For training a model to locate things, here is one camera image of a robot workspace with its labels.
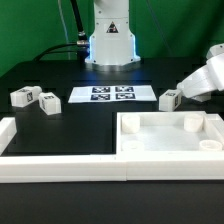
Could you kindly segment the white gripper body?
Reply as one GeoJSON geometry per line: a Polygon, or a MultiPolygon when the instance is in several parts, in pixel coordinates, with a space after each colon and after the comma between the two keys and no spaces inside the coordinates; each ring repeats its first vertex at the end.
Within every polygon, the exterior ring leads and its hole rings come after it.
{"type": "Polygon", "coordinates": [[[177,84],[186,98],[194,98],[212,91],[224,91],[224,43],[212,46],[206,64],[177,84]]]}

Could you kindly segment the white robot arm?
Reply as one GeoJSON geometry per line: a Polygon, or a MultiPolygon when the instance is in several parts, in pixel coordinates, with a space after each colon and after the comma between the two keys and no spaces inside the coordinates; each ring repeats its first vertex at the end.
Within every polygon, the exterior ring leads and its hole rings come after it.
{"type": "MultiPolygon", "coordinates": [[[[129,29],[129,0],[94,0],[95,29],[85,64],[99,71],[125,71],[140,62],[129,29]]],[[[206,65],[177,84],[186,98],[224,91],[224,43],[212,46],[206,65]]]]}

